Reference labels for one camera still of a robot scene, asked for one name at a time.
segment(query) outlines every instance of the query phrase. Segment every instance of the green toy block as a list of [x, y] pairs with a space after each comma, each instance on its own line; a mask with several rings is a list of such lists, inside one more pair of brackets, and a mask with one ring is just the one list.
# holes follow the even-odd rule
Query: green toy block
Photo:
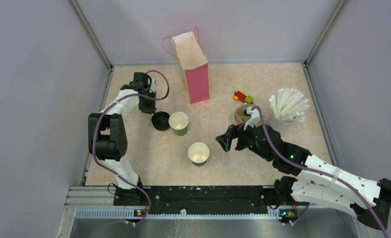
[[251, 96], [247, 96], [247, 97], [245, 98], [245, 102], [248, 103], [248, 104], [251, 104], [253, 101], [254, 101], [254, 98], [251, 97]]

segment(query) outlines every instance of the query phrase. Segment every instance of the pink bag handle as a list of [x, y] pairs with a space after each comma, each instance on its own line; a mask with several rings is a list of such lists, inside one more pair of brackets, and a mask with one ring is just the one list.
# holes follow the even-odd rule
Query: pink bag handle
[[197, 41], [197, 43], [198, 43], [198, 46], [200, 46], [200, 49], [201, 49], [201, 52], [203, 52], [203, 55], [204, 55], [204, 50], [203, 50], [203, 48], [201, 47], [201, 45], [200, 45], [200, 42], [198, 42], [198, 38], [199, 38], [199, 36], [200, 36], [200, 32], [199, 32], [199, 30], [198, 30], [198, 26], [196, 26], [195, 28], [194, 28], [194, 36], [196, 35], [196, 30], [197, 30], [197, 36], [195, 37], [195, 40]]
[[172, 37], [170, 37], [170, 36], [165, 36], [165, 37], [163, 38], [163, 40], [162, 40], [162, 47], [163, 47], [163, 49], [164, 49], [166, 52], [168, 52], [168, 54], [170, 54], [170, 55], [172, 55], [173, 57], [177, 58], [177, 60], [180, 60], [180, 59], [178, 58], [178, 56], [176, 56], [176, 55], [174, 55], [173, 53], [169, 52], [169, 50], [167, 50], [167, 49], [165, 48], [165, 46], [163, 45], [163, 42], [165, 41], [166, 38], [169, 38], [169, 39], [172, 40], [172, 42], [174, 43], [174, 48], [175, 48], [175, 41], [174, 41], [174, 39], [172, 39]]
[[[197, 41], [198, 46], [200, 46], [201, 52], [203, 52], [203, 55], [204, 55], [203, 48], [201, 47], [200, 42], [198, 42], [198, 38], [199, 38], [199, 36], [200, 36], [200, 32], [199, 32], [197, 26], [194, 28], [194, 31], [193, 31], [193, 32], [194, 32], [195, 40]], [[167, 50], [167, 49], [165, 48], [165, 45], [164, 45], [163, 43], [164, 43], [164, 41], [165, 41], [166, 38], [171, 39], [172, 42], [174, 43], [174, 47], [175, 47], [175, 41], [174, 41], [174, 39], [172, 39], [172, 37], [170, 37], [170, 36], [165, 36], [165, 37], [163, 38], [163, 40], [162, 40], [162, 47], [163, 47], [163, 49], [164, 49], [166, 52], [168, 52], [168, 54], [170, 54], [170, 55], [172, 55], [173, 57], [177, 58], [177, 60], [180, 60], [180, 59], [178, 58], [178, 56], [174, 55], [173, 53], [171, 53], [169, 50]]]

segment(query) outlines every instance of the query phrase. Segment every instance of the gray wall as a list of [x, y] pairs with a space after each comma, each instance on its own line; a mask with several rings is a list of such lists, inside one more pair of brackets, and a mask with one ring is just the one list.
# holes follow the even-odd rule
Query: gray wall
[[0, 0], [0, 237], [54, 237], [107, 69], [66, 0]]
[[338, 0], [78, 2], [112, 64], [149, 64], [175, 63], [162, 38], [195, 26], [210, 62], [304, 60]]
[[342, 166], [391, 179], [391, 0], [350, 1], [312, 74]]

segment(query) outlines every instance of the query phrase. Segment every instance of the metal floor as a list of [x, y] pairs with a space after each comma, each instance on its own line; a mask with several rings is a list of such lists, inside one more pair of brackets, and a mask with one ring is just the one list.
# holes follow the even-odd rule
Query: metal floor
[[76, 219], [70, 238], [352, 238], [332, 209], [310, 208], [295, 226], [277, 220], [146, 220], [140, 226], [112, 219]]

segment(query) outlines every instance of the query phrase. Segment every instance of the white paper cup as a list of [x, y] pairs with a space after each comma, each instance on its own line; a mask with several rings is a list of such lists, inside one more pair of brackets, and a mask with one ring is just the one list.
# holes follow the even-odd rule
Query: white paper cup
[[289, 129], [290, 125], [293, 123], [291, 122], [284, 122], [284, 121], [279, 121], [275, 116], [270, 116], [268, 118], [268, 125], [273, 128], [273, 130], [277, 131], [280, 133], [280, 136], [284, 136]]
[[169, 125], [177, 135], [185, 135], [188, 131], [188, 116], [183, 112], [177, 112], [169, 117]]
[[188, 157], [195, 166], [203, 166], [210, 155], [208, 146], [204, 143], [197, 142], [188, 149]]

